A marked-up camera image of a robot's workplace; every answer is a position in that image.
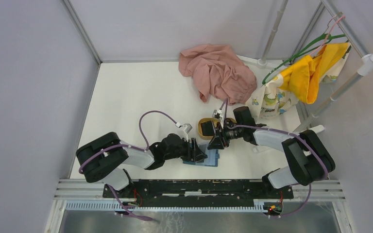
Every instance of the clothes hanger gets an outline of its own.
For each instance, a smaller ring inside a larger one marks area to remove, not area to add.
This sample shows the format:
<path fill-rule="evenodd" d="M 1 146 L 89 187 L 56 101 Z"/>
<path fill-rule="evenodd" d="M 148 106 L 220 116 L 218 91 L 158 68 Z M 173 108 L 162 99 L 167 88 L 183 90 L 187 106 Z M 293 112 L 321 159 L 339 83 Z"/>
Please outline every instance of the clothes hanger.
<path fill-rule="evenodd" d="M 329 24 L 331 23 L 331 21 L 333 19 L 335 19 L 335 17 L 337 17 L 338 15 L 342 15 L 343 13 L 342 12 L 338 12 L 336 15 L 334 15 L 328 22 L 327 24 L 327 28 L 325 29 L 324 33 L 320 36 L 318 36 L 317 38 L 315 38 L 314 40 L 312 40 L 309 44 L 307 44 L 302 50 L 300 50 L 297 54 L 293 55 L 292 57 L 288 58 L 286 61 L 284 61 L 283 63 L 281 63 L 280 65 L 278 65 L 276 68 L 274 68 L 273 70 L 271 70 L 271 72 L 269 72 L 267 74 L 267 76 L 265 76 L 265 78 L 262 80 L 262 84 L 265 85 L 266 83 L 268 83 L 269 81 L 271 81 L 273 79 L 273 77 L 269 78 L 268 77 L 274 73 L 277 69 L 279 69 L 280 67 L 282 67 L 283 65 L 285 65 L 286 63 L 296 59 L 296 58 L 299 58 L 301 56 L 304 56 L 305 54 L 313 51 L 311 54 L 313 54 L 316 50 L 318 50 L 318 48 L 322 47 L 323 45 L 325 44 L 328 44 L 329 42 L 331 42 L 331 40 L 333 39 L 337 39 L 337 38 L 341 38 L 341 37 L 345 37 L 345 34 L 340 34 L 340 35 L 335 35 L 335 36 L 331 36 L 330 33 L 326 34 L 326 31 L 329 29 Z M 331 28 L 330 32 L 332 31 L 332 29 L 334 28 L 334 26 L 342 19 L 342 18 L 345 18 L 345 16 L 342 16 L 338 19 L 338 21 L 336 21 L 336 23 L 333 25 L 333 27 Z M 305 51 L 307 50 L 309 47 L 311 47 L 312 45 L 316 44 L 317 42 L 321 41 L 321 40 L 324 40 L 324 42 L 317 46 L 317 47 L 314 47 L 308 51 Z"/>

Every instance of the robotic arm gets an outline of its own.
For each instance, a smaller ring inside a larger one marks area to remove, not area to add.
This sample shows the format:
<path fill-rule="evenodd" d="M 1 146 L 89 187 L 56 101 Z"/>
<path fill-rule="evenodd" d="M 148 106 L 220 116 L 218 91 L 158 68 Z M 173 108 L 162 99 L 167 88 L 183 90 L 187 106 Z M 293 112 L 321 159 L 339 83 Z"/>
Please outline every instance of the robotic arm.
<path fill-rule="evenodd" d="M 201 124 L 203 134 L 213 136 L 208 149 L 222 150 L 230 145 L 232 139 L 243 138 L 253 145 L 263 145 L 283 151 L 288 167 L 272 171 L 262 177 L 264 192 L 269 193 L 296 183 L 308 185 L 323 177 L 325 171 L 320 162 L 315 156 L 309 156 L 311 152 L 296 138 L 289 134 L 269 131 L 265 124 L 256 124 L 248 107 L 235 109 L 234 115 L 236 123 L 230 119 L 222 119 L 216 125 L 212 121 Z M 334 161 L 314 131 L 306 130 L 299 133 L 299 137 L 318 155 L 328 172 L 335 169 Z M 96 153 L 100 155 L 92 158 L 81 171 L 86 181 L 89 183 L 101 181 L 123 192 L 130 190 L 126 187 L 130 187 L 133 183 L 126 170 L 118 168 L 120 164 L 153 170 L 161 167 L 168 159 L 181 158 L 184 161 L 199 163 L 207 158 L 207 155 L 199 149 L 195 138 L 188 140 L 173 133 L 161 142 L 153 143 L 148 150 L 144 150 L 121 141 L 116 133 L 110 132 L 79 148 L 76 156 L 82 165 Z"/>

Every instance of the gray floor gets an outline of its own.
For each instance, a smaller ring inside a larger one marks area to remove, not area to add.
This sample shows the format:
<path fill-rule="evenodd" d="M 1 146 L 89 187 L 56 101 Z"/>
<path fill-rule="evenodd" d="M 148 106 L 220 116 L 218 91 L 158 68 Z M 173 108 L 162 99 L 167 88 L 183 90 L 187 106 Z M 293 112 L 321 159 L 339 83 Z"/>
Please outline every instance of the gray floor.
<path fill-rule="evenodd" d="M 299 203 L 285 203 L 284 212 Z M 121 218 L 106 211 L 65 211 L 63 233 L 339 233 L 330 203 L 309 203 L 302 211 L 280 219 L 260 213 L 137 212 L 156 221 Z"/>

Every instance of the clothing rack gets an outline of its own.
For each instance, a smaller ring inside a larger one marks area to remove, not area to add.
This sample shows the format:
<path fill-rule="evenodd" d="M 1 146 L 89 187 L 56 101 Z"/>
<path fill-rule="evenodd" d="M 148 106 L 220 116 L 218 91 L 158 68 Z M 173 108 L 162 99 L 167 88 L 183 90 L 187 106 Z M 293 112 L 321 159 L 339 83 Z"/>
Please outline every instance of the clothing rack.
<path fill-rule="evenodd" d="M 274 39 L 274 36 L 276 34 L 276 31 L 278 29 L 279 23 L 281 21 L 282 15 L 285 10 L 285 6 L 287 4 L 288 0 L 284 0 L 282 3 L 282 6 L 280 10 L 278 11 L 277 18 L 274 24 L 274 27 L 271 31 L 270 37 L 268 39 L 267 45 L 264 50 L 264 54 L 261 59 L 258 60 L 257 65 L 260 68 L 265 68 L 265 59 L 267 56 L 268 51 L 271 48 L 272 41 Z M 307 28 L 305 29 L 303 35 L 301 36 L 300 41 L 298 42 L 295 51 L 293 53 L 298 53 L 305 41 L 307 40 L 312 28 L 314 28 L 316 22 L 318 19 L 320 19 L 321 14 L 324 9 L 327 9 L 329 14 L 332 17 L 335 17 L 334 19 L 337 20 L 341 16 L 338 15 L 339 10 L 336 8 L 336 6 L 332 3 L 331 0 L 321 0 L 320 3 L 317 6 L 317 9 L 314 12 L 314 15 L 312 16 L 309 24 L 307 25 Z M 348 91 L 354 84 L 356 84 L 362 77 L 367 75 L 369 72 L 373 70 L 373 54 L 370 54 L 368 50 L 365 48 L 359 37 L 355 34 L 355 32 L 351 29 L 350 25 L 347 23 L 345 19 L 341 20 L 338 23 L 340 29 L 344 32 L 346 37 L 348 38 L 349 42 L 351 43 L 352 47 L 356 50 L 356 52 L 361 57 L 361 60 L 363 61 L 363 65 L 357 70 L 357 72 L 352 75 L 338 90 L 336 90 L 331 96 L 328 97 L 327 100 L 325 100 L 313 113 L 311 113 L 294 131 L 300 132 L 304 129 L 306 129 L 311 122 L 318 118 L 326 109 L 328 109 L 331 104 L 335 101 L 337 101 L 346 91 Z"/>

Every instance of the white table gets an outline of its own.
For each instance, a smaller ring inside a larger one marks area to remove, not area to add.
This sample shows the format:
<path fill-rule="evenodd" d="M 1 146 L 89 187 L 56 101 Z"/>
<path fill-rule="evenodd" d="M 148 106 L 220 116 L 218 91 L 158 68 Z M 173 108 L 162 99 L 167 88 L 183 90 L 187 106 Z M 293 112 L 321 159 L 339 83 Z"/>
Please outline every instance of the white table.
<path fill-rule="evenodd" d="M 258 69 L 246 64 L 258 79 L 258 86 L 270 69 Z M 197 124 L 201 118 L 211 117 L 221 100 L 210 97 L 207 103 L 199 99 L 198 90 L 190 77 L 183 77 L 178 71 L 178 62 L 110 63 L 102 64 L 92 100 L 86 117 L 79 146 L 108 133 L 116 132 L 121 140 L 145 147 L 145 141 L 138 129 L 138 121 L 149 110 L 160 110 L 181 124 L 190 123 L 194 128 L 189 137 L 197 138 Z M 229 106 L 228 117 L 234 117 Z M 272 128 L 294 130 L 300 120 L 295 107 L 273 120 L 259 120 Z M 152 113 L 144 117 L 142 129 L 150 144 L 161 141 L 177 128 L 165 116 Z M 231 141 L 231 146 L 220 150 L 218 167 L 193 166 L 182 163 L 181 159 L 166 161 L 156 170 L 148 171 L 135 166 L 121 165 L 132 179 L 259 179 L 266 173 L 287 166 L 282 152 L 274 149 L 255 153 L 254 146 L 242 139 Z M 75 159 L 71 179 L 83 179 L 78 173 L 79 163 Z"/>

